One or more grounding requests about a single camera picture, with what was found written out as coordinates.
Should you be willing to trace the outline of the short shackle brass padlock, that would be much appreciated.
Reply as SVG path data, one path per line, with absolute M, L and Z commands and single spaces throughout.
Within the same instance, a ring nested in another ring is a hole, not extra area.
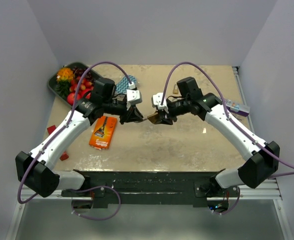
M 157 125 L 159 123 L 159 120 L 160 120 L 160 115 L 156 111 L 153 114 L 150 114 L 150 115 L 146 116 L 143 120 L 144 121 L 149 121 L 150 123 L 152 123 L 154 125 Z

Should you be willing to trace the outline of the small brass padlock with keys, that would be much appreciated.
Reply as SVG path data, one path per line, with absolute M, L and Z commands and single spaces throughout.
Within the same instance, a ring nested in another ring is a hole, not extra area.
M 179 94 L 179 89 L 178 89 L 178 86 L 176 84 L 173 86 L 172 93 L 175 94 L 175 95 Z

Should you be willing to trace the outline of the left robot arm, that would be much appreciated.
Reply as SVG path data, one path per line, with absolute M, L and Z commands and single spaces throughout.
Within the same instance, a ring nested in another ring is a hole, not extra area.
M 43 198 L 56 190 L 73 190 L 79 196 L 86 196 L 91 184 L 82 173 L 55 172 L 54 167 L 74 140 L 104 114 L 118 116 L 121 124 L 143 121 L 136 107 L 142 102 L 142 94 L 136 86 L 131 83 L 122 100 L 114 96 L 115 91 L 113 80 L 98 79 L 90 97 L 79 99 L 52 134 L 30 152 L 21 151 L 15 158 L 19 186 L 27 186 Z

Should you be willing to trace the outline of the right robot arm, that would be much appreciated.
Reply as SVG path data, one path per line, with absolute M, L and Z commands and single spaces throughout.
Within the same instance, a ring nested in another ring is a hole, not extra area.
M 220 197 L 233 186 L 246 185 L 254 189 L 278 170 L 276 158 L 280 147 L 276 142 L 266 142 L 251 132 L 224 109 L 216 95 L 203 94 L 193 77 L 179 80 L 177 86 L 181 94 L 178 100 L 164 100 L 162 92 L 152 96 L 152 106 L 156 109 L 152 122 L 172 125 L 178 116 L 191 113 L 217 129 L 245 161 L 238 168 L 223 169 L 211 177 L 204 190 Z

